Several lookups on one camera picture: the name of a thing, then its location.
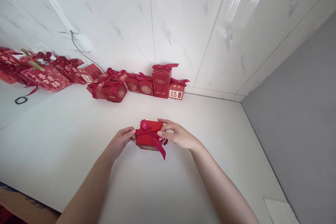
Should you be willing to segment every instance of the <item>white countertop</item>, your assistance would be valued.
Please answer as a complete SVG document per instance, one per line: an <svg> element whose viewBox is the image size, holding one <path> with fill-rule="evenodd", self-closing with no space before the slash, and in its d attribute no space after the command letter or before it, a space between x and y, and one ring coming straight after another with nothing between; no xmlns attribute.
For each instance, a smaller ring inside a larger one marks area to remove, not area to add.
<svg viewBox="0 0 336 224"><path fill-rule="evenodd" d="M72 85L0 131L0 181L63 211L119 129L157 118L199 138L260 223L272 223L263 198L286 199L241 104L191 94L180 102L129 92L118 104ZM166 161L126 146L100 223L219 223L189 151L170 141L164 148Z"/></svg>

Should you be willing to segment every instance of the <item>electrical outlet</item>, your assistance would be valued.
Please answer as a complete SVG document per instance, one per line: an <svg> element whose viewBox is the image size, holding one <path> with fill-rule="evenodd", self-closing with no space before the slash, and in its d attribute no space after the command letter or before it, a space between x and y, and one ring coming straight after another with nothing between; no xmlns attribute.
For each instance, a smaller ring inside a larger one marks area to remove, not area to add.
<svg viewBox="0 0 336 224"><path fill-rule="evenodd" d="M78 50L72 42L71 33L59 32L58 36L66 44L68 49ZM73 37L74 37L73 39L74 39L76 45L78 46L78 48L81 51L84 51L84 52L90 52L91 51L91 47L90 47L89 43L86 41L85 37L82 34L74 33Z"/></svg>

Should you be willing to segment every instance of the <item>white tile wall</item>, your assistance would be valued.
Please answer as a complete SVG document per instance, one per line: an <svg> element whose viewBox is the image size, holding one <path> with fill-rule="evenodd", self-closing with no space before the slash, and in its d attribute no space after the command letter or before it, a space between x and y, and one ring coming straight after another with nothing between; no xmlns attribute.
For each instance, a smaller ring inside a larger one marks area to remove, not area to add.
<svg viewBox="0 0 336 224"><path fill-rule="evenodd" d="M240 102L334 11L335 0L54 0L104 68L180 63L186 93ZM0 0L0 43L85 59L48 0Z"/></svg>

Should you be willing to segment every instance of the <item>red box with white label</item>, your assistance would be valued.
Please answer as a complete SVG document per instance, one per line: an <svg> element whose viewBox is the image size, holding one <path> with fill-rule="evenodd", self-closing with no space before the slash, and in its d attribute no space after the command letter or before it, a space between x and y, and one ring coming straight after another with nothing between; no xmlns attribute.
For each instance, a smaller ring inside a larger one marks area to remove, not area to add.
<svg viewBox="0 0 336 224"><path fill-rule="evenodd" d="M139 73L137 76L139 81L139 89L140 93L144 95L154 96L153 92L153 78L150 76L146 76L143 73Z"/></svg>
<svg viewBox="0 0 336 224"><path fill-rule="evenodd" d="M101 70L93 63L84 63L83 65L77 67L77 71L86 83L89 84L94 82L94 80L102 74Z"/></svg>
<svg viewBox="0 0 336 224"><path fill-rule="evenodd" d="M154 96L167 99L172 68L178 64L154 65L153 66L153 89Z"/></svg>
<svg viewBox="0 0 336 224"><path fill-rule="evenodd" d="M175 80L171 79L169 85L169 96L168 99L179 100L182 101L184 88L187 86L186 82L190 82L189 80Z"/></svg>

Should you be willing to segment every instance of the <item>power cord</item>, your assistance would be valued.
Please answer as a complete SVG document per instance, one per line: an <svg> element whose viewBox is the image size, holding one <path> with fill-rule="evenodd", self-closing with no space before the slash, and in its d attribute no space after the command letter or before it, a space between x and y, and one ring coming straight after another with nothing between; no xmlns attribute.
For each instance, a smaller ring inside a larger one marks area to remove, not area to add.
<svg viewBox="0 0 336 224"><path fill-rule="evenodd" d="M87 57L79 48L78 48L78 46L76 45L76 43L75 43L75 40L74 40L74 32L73 31L71 31L70 30L70 32L71 32L71 39L72 39L72 42L73 42L73 44L75 45L75 47L77 48L77 50L81 53L81 54L83 54L83 56L85 57L85 58L87 58L87 59L89 59L89 60L91 60L93 63L95 63L97 66L99 66L99 68L102 70L102 72L104 73L105 71L104 71L104 69L100 66L100 65L98 65L96 62L94 62L92 59L90 59L89 57Z"/></svg>

